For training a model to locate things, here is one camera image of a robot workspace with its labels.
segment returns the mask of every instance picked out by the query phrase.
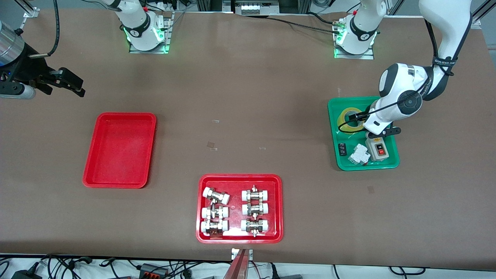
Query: green tray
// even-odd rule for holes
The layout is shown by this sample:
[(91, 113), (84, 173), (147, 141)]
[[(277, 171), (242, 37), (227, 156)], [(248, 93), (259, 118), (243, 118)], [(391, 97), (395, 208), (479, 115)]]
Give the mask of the green tray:
[[(372, 104), (379, 97), (350, 97), (350, 98), (334, 98), (327, 103), (329, 109), (329, 120), (331, 122), (332, 141), (334, 142), (334, 152), (336, 153), (336, 161), (340, 169), (345, 171), (350, 170), (372, 170), (372, 169), (391, 169), (400, 164), (400, 156), (396, 148), (396, 141), (394, 136), (384, 138), (389, 158), (382, 162), (372, 162), (365, 166), (360, 164), (355, 165), (348, 160), (348, 157), (353, 153), (353, 149), (357, 144), (365, 145), (365, 131), (354, 134), (347, 134), (338, 130), (337, 119), (343, 110), (349, 107), (355, 107), (362, 111)], [(344, 142), (346, 144), (346, 152), (348, 155), (339, 156), (338, 143)]]

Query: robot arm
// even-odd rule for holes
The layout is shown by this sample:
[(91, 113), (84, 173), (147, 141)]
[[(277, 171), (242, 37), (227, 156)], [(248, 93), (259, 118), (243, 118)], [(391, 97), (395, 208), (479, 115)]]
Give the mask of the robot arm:
[[(116, 12), (130, 43), (140, 51), (154, 49), (165, 40), (164, 18), (145, 12), (139, 0), (103, 0)], [(47, 95), (52, 87), (71, 90), (83, 97), (83, 80), (66, 68), (48, 67), (44, 55), (26, 44), (21, 29), (13, 30), (0, 21), (0, 97), (32, 99), (35, 88)]]
[(83, 80), (66, 68), (50, 68), (44, 56), (24, 42), (21, 33), (0, 21), (0, 97), (32, 99), (35, 88), (50, 95), (51, 86), (83, 97)]
[[(379, 81), (381, 98), (364, 115), (367, 117), (365, 129), (375, 135), (385, 135), (386, 127), (393, 121), (414, 115), (423, 101), (430, 101), (444, 91), (470, 30), (470, 3), (471, 0), (420, 0), (420, 12), (433, 39), (433, 64), (421, 67), (396, 63), (386, 69)], [(439, 50), (431, 23), (442, 33)]]
[(145, 12), (139, 0), (103, 0), (123, 24), (129, 42), (140, 51), (149, 51), (165, 40), (164, 17)]
[(356, 14), (349, 14), (344, 19), (342, 39), (336, 44), (351, 54), (362, 54), (372, 44), (377, 28), (386, 15), (384, 0), (360, 0)]

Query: empty red tray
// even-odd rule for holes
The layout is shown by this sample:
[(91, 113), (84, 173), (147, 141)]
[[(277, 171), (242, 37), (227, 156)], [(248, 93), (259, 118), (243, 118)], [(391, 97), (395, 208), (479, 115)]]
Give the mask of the empty red tray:
[[(259, 190), (267, 190), (269, 213), (261, 215), (261, 219), (268, 220), (269, 230), (253, 237), (246, 231), (241, 231), (241, 220), (248, 216), (243, 215), (241, 205), (241, 191), (249, 190), (255, 185)], [(210, 237), (200, 231), (201, 209), (210, 205), (210, 201), (203, 197), (205, 187), (214, 188), (217, 192), (226, 192), (231, 195), (227, 207), (229, 230), (220, 237)], [(205, 174), (201, 177), (198, 187), (198, 205), (196, 212), (196, 238), (201, 243), (277, 243), (283, 237), (282, 217), (282, 181), (275, 174)]]
[(106, 112), (98, 116), (83, 184), (91, 188), (145, 186), (156, 123), (151, 113)]

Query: yellow tape roll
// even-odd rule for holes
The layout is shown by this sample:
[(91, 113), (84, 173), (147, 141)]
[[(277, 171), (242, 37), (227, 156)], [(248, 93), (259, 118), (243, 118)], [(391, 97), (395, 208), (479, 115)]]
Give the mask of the yellow tape roll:
[[(343, 123), (346, 122), (346, 120), (345, 120), (345, 117), (346, 116), (350, 116), (350, 115), (353, 115), (353, 114), (356, 114), (356, 113), (359, 113), (359, 112), (362, 112), (362, 111), (359, 110), (359, 109), (357, 109), (357, 108), (347, 108), (347, 109), (343, 110), (343, 112), (341, 112), (341, 114), (338, 117), (338, 127), (341, 124), (343, 124)], [(363, 129), (363, 127), (364, 127), (364, 122), (363, 121), (359, 121), (358, 122), (358, 126), (356, 126), (356, 127), (351, 127), (350, 125), (345, 124), (340, 129), (342, 131), (346, 131), (346, 132), (357, 132), (357, 131)]]

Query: table surface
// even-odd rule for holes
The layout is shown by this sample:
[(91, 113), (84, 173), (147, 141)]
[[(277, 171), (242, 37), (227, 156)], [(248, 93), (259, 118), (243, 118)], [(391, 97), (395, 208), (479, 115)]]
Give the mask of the table surface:
[[(44, 10), (26, 24), (23, 37), (40, 52), (52, 46), (53, 16)], [(345, 172), (326, 104), (376, 96), (392, 63), (429, 65), (421, 19), (384, 19), (373, 61), (334, 59), (327, 33), (223, 13), (186, 14), (167, 55), (131, 55), (119, 24), (104, 10), (61, 10), (47, 61), (82, 77), (86, 96), (54, 89), (1, 101), (2, 252), (228, 260), (246, 247), (265, 262), (496, 269), (496, 83), (480, 30), (470, 31), (445, 93), (397, 123), (399, 167)], [(157, 116), (143, 189), (82, 185), (95, 120), (108, 111)], [(282, 241), (199, 243), (205, 173), (278, 174)]]

